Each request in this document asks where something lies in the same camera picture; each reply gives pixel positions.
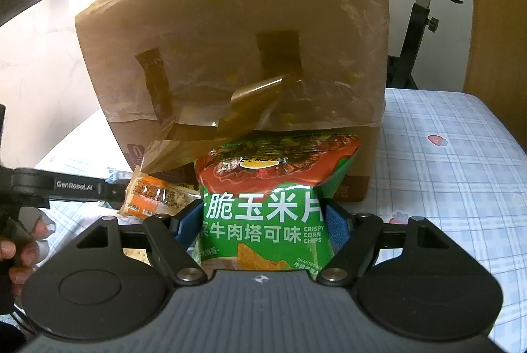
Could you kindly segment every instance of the blue and white checkered tablecloth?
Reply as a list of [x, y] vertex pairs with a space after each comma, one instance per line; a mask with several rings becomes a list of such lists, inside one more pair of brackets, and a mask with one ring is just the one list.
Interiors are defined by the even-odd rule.
[[[37, 166], [94, 177], [106, 177], [108, 167], [130, 170], [101, 111]], [[386, 90], [370, 191], [346, 207], [392, 223], [430, 219], [499, 280], [504, 304], [491, 338], [507, 352], [527, 349], [527, 156], [479, 99]], [[57, 202], [48, 213], [57, 222], [53, 251], [100, 216], [115, 214], [92, 203]], [[383, 251], [380, 259], [399, 253]]]

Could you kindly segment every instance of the finger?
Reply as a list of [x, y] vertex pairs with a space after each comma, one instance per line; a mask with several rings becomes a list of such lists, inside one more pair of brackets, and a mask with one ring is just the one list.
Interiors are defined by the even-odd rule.
[[19, 298], [22, 295], [22, 288], [24, 285], [11, 285], [11, 293], [13, 297]]
[[36, 222], [33, 228], [33, 235], [36, 239], [45, 239], [57, 230], [56, 224], [44, 213]]
[[33, 274], [33, 269], [28, 266], [13, 266], [9, 269], [9, 278], [15, 285], [23, 285]]
[[15, 256], [16, 246], [10, 240], [0, 237], [0, 258], [11, 259]]
[[20, 253], [23, 265], [34, 265], [46, 258], [49, 253], [49, 243], [46, 240], [36, 240], [25, 245]]

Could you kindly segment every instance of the marble wall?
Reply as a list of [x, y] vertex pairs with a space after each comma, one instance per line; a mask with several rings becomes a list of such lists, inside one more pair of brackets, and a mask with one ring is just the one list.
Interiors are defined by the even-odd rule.
[[[98, 108], [74, 17], [94, 0], [43, 0], [0, 27], [0, 103], [7, 106], [0, 160], [32, 167]], [[390, 54], [398, 56], [415, 0], [390, 0]], [[422, 89], [463, 88], [472, 2], [432, 0], [439, 19], [426, 31], [414, 70]]]

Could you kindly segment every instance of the silver bolt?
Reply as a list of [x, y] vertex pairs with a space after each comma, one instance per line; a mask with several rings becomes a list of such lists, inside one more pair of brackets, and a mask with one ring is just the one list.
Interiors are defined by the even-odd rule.
[[189, 267], [178, 271], [178, 278], [185, 282], [195, 282], [201, 278], [203, 272], [197, 268]]
[[340, 282], [348, 277], [348, 273], [342, 268], [328, 268], [322, 272], [321, 276], [329, 282]]

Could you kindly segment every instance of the green chip bag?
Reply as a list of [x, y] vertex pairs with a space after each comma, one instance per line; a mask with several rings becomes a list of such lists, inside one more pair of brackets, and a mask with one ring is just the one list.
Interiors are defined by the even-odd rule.
[[318, 198], [333, 196], [359, 146], [354, 135], [316, 132], [230, 143], [199, 158], [204, 270], [316, 277], [334, 254]]

